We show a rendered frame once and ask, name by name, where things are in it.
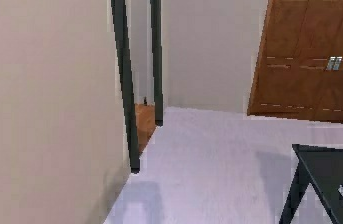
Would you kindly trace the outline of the brown wooden cupboard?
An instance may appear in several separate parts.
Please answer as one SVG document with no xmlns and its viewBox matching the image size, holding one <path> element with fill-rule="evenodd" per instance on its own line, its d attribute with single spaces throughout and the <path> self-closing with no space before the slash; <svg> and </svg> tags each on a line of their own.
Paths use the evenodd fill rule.
<svg viewBox="0 0 343 224">
<path fill-rule="evenodd" d="M 343 0 L 268 0 L 247 113 L 343 123 Z"/>
</svg>

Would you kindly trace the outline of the black table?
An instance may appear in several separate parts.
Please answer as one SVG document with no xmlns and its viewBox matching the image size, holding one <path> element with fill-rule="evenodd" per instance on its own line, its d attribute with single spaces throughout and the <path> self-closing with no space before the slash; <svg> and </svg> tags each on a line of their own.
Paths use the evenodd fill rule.
<svg viewBox="0 0 343 224">
<path fill-rule="evenodd" d="M 343 224 L 343 149 L 293 144 L 298 165 L 279 224 L 291 224 L 309 184 L 314 188 L 332 224 Z"/>
</svg>

